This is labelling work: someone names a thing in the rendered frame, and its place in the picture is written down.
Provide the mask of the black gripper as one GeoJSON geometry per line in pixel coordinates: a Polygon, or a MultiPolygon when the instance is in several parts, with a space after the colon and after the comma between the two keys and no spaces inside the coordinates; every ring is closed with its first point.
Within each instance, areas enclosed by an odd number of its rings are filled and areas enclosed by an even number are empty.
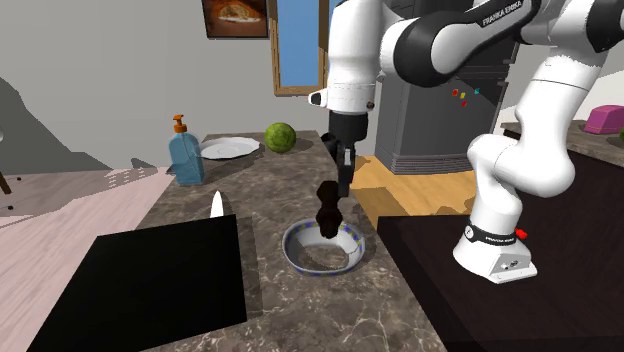
{"type": "Polygon", "coordinates": [[[328,132],[321,136],[326,149],[338,166],[338,195],[347,197],[355,172],[356,142],[362,141],[368,133],[368,114],[348,115],[329,112],[328,132]]]}

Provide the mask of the dark brown lumpy object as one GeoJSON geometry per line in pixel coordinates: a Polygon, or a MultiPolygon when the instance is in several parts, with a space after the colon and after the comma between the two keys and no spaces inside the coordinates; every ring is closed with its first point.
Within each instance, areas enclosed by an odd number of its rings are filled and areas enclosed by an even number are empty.
{"type": "Polygon", "coordinates": [[[319,224],[321,235],[324,238],[332,239],[337,235],[339,226],[343,221],[342,213],[338,208],[340,200],[338,183],[332,180],[323,181],[316,194],[321,201],[321,207],[315,219],[319,224]]]}

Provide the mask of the green round cabbage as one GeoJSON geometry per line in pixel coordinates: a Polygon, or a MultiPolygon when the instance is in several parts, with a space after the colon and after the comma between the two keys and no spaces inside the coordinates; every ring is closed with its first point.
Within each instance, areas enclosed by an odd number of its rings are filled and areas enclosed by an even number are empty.
{"type": "Polygon", "coordinates": [[[271,124],[264,134],[265,145],[276,153],[290,151],[295,146],[296,139],[296,131],[283,122],[271,124]]]}

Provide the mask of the grey refrigerator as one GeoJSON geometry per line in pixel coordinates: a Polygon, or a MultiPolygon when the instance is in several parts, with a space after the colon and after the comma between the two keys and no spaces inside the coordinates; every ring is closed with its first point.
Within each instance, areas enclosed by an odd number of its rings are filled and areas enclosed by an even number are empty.
{"type": "Polygon", "coordinates": [[[470,142],[493,131],[519,45],[506,38],[433,88],[388,77],[381,86],[375,157],[395,174],[469,171],[470,142]]]}

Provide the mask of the white bowl blue yellow rim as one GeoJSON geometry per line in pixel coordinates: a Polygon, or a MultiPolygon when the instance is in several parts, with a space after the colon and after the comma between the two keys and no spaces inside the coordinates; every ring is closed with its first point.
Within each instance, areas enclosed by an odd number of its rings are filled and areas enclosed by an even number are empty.
{"type": "Polygon", "coordinates": [[[354,269],[365,254],[365,238],[351,224],[342,222],[335,237],[322,236],[318,222],[304,219],[292,224],[282,238],[282,250],[289,264],[299,273],[315,277],[338,276],[354,269]],[[298,259],[299,254],[308,247],[327,246],[340,248],[348,255],[347,265],[338,269],[313,270],[304,268],[298,259]]]}

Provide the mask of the white plate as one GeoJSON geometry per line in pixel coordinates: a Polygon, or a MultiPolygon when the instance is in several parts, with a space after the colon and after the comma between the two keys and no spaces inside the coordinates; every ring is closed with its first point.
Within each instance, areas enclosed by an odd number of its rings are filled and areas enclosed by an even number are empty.
{"type": "Polygon", "coordinates": [[[200,144],[200,156],[210,160],[233,159],[251,154],[260,143],[247,137],[220,137],[200,144]]]}

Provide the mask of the wooden framed window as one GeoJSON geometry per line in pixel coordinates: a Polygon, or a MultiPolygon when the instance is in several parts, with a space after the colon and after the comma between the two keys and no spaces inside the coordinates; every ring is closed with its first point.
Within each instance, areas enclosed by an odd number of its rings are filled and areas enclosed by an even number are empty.
{"type": "Polygon", "coordinates": [[[275,96],[305,96],[327,84],[332,0],[267,0],[275,96]]]}

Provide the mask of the blue soap dispenser orange pump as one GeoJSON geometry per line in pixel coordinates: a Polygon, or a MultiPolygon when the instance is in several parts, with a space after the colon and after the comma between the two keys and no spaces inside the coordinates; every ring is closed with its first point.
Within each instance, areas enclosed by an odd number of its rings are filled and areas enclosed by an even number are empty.
{"type": "Polygon", "coordinates": [[[183,114],[173,117],[175,135],[168,149],[176,181],[180,185],[199,185],[204,180],[204,167],[197,138],[182,122],[183,114]]]}

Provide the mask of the dark robot stand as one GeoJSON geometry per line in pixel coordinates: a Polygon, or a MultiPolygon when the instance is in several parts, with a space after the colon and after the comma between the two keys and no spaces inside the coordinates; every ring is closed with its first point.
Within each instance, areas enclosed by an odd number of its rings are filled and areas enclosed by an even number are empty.
{"type": "Polygon", "coordinates": [[[382,217],[378,234],[448,352],[624,352],[624,167],[577,152],[572,186],[521,194],[536,276],[494,284],[453,258],[467,219],[382,217]]]}

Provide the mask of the pink box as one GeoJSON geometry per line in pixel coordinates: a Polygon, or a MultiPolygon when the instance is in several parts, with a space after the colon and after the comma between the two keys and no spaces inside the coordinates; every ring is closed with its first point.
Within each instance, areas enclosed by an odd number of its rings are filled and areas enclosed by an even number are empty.
{"type": "Polygon", "coordinates": [[[583,131],[596,135],[619,134],[623,127],[624,106],[603,105],[590,112],[583,131]]]}

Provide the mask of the brown framed wall picture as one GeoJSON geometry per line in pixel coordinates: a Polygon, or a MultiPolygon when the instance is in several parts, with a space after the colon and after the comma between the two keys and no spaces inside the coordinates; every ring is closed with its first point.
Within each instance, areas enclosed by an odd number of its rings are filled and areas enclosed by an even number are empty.
{"type": "Polygon", "coordinates": [[[201,0],[210,39],[268,37],[267,0],[201,0]]]}

